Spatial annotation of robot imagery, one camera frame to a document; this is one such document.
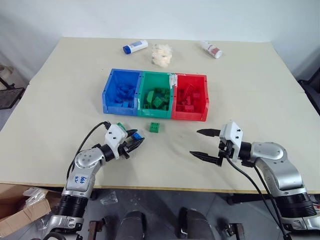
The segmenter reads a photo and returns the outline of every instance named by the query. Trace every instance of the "blue cap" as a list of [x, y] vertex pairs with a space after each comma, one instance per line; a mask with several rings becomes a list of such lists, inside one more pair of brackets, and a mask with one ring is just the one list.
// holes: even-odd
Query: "blue cap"
[[125, 52], [125, 54], [130, 54], [131, 53], [130, 47], [128, 45], [123, 47], [123, 51]]

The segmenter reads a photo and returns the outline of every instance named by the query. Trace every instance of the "beige tabletop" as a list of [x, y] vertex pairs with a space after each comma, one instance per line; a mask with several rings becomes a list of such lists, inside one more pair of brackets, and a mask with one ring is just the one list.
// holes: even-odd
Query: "beige tabletop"
[[[196, 133], [235, 121], [246, 142], [276, 142], [287, 149], [310, 193], [320, 193], [320, 117], [271, 43], [214, 42], [223, 51], [213, 59], [188, 40], [168, 43], [168, 68], [151, 63], [151, 47], [125, 55], [134, 39], [62, 38], [31, 80], [0, 132], [0, 183], [63, 186], [70, 161], [93, 126], [121, 122], [145, 137], [129, 159], [108, 162], [96, 187], [179, 189], [255, 193], [227, 161], [222, 167], [200, 161], [189, 151], [218, 154], [218, 138]], [[209, 111], [206, 122], [104, 114], [102, 91], [112, 68], [205, 74]], [[160, 123], [160, 133], [148, 131]], [[104, 141], [99, 128], [84, 148]], [[259, 179], [251, 168], [237, 164]]]

